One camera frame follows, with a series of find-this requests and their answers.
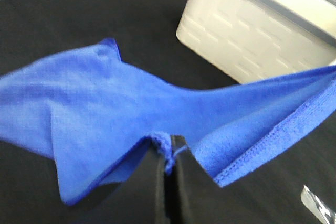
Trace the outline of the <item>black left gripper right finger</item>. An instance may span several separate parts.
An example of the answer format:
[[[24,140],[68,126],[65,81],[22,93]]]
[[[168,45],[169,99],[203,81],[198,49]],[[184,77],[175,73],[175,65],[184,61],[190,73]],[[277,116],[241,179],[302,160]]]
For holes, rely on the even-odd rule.
[[[224,191],[203,170],[184,137],[171,136],[177,223],[265,223],[265,218]]]

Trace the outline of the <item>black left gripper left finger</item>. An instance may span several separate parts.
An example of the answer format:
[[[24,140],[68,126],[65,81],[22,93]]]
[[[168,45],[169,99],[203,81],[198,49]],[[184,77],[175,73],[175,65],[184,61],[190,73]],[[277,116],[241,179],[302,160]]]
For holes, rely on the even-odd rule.
[[[126,182],[74,223],[169,223],[165,171],[170,169],[170,137],[146,136],[149,149]]]

